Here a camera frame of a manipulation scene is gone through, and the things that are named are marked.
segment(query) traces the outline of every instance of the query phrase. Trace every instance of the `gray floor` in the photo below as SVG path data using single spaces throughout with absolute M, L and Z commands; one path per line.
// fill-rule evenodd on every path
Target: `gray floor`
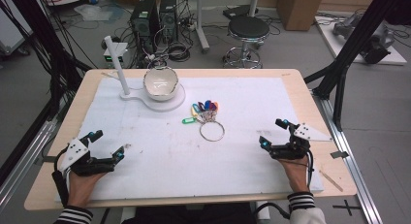
M 63 18 L 75 25 L 68 28 L 74 39 L 99 67 L 105 68 L 100 44 L 104 37 L 119 34 L 119 28 L 127 27 L 130 14 L 113 6 L 105 6 L 114 12 L 107 22 L 83 22 L 79 16 L 71 16 L 73 11 L 61 10 Z M 227 25 L 222 16 L 224 8 L 204 11 L 204 23 Z M 276 17 L 275 10 L 261 9 L 260 14 Z M 307 32 L 283 30 L 281 24 L 274 24 L 281 34 L 269 36 L 259 50 L 264 68 L 295 68 L 306 77 L 328 66 L 333 57 L 317 26 Z M 222 56 L 238 42 L 227 36 L 226 29 L 206 27 L 205 34 L 210 43 L 210 52 L 202 54 L 195 33 L 194 45 L 190 49 L 191 58 L 183 63 L 171 62 L 173 68 L 221 68 Z M 411 45 L 411 40 L 402 40 Z M 411 61 L 408 47 L 395 43 L 395 49 Z M 88 59 L 75 48 L 77 57 L 89 64 Z M 45 105 L 49 94 L 49 76 L 43 70 L 37 57 L 13 55 L 0 62 L 0 162 L 11 153 L 34 118 Z M 411 127 L 411 68 L 404 66 L 364 65 L 353 63 L 347 75 L 344 97 L 342 126 L 344 134 L 359 164 L 365 183 L 385 223 L 411 223 L 411 151 L 408 149 Z M 318 85 L 314 81 L 308 85 Z M 33 212 L 24 209 L 23 204 L 40 166 L 33 165 L 29 174 L 19 185 L 6 208 L 0 213 L 0 223 L 52 223 L 59 210 Z M 356 197 L 321 198 L 316 200 L 329 223 L 365 223 L 361 210 L 351 209 L 349 214 L 344 206 L 346 200 L 351 207 L 358 207 Z M 287 207 L 286 201 L 276 201 Z M 93 223 L 100 223 L 103 209 L 93 209 Z M 113 208 L 106 223 L 119 223 L 121 208 Z M 287 223 L 276 210 L 271 209 L 270 223 Z

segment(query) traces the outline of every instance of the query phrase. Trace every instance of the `black cross mark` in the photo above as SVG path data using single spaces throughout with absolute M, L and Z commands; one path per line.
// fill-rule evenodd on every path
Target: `black cross mark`
M 361 207 L 350 207 L 348 206 L 348 202 L 347 200 L 344 200 L 345 206 L 332 206 L 333 208 L 347 208 L 348 210 L 348 214 L 350 214 L 350 216 L 353 215 L 353 213 L 351 212 L 351 209 L 362 209 Z

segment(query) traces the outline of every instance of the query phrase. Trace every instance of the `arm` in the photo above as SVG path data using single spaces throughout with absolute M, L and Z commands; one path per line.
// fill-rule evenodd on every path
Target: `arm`
M 91 223 L 93 213 L 85 209 L 97 181 L 105 174 L 77 176 L 70 173 L 70 195 L 67 206 L 54 224 Z
M 288 196 L 291 206 L 290 223 L 292 224 L 325 224 L 324 213 L 315 207 L 314 197 L 306 182 L 307 157 L 296 160 L 278 160 L 284 167 L 293 194 Z

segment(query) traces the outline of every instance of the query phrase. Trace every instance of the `round stool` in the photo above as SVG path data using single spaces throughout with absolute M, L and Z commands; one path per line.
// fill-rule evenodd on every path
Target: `round stool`
M 224 65 L 236 68 L 263 68 L 260 55 L 248 47 L 250 43 L 260 43 L 269 36 L 269 26 L 251 16 L 238 16 L 229 23 L 229 36 L 242 41 L 242 47 L 231 48 L 223 57 Z

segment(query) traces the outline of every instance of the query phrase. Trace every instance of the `bunch of keys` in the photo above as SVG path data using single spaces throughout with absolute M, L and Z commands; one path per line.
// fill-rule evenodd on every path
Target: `bunch of keys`
M 193 106 L 191 107 L 191 114 L 193 117 L 183 119 L 182 123 L 189 124 L 198 121 L 201 124 L 204 124 L 206 122 L 215 121 L 217 111 L 217 102 L 211 102 L 210 100 L 207 100 L 204 104 L 202 102 L 199 102 L 198 104 L 193 104 Z
M 182 123 L 189 124 L 197 121 L 201 124 L 200 134 L 205 140 L 210 142 L 220 141 L 225 135 L 225 129 L 220 122 L 215 120 L 217 111 L 217 102 L 207 100 L 204 104 L 202 102 L 193 104 L 191 107 L 192 117 L 183 119 Z

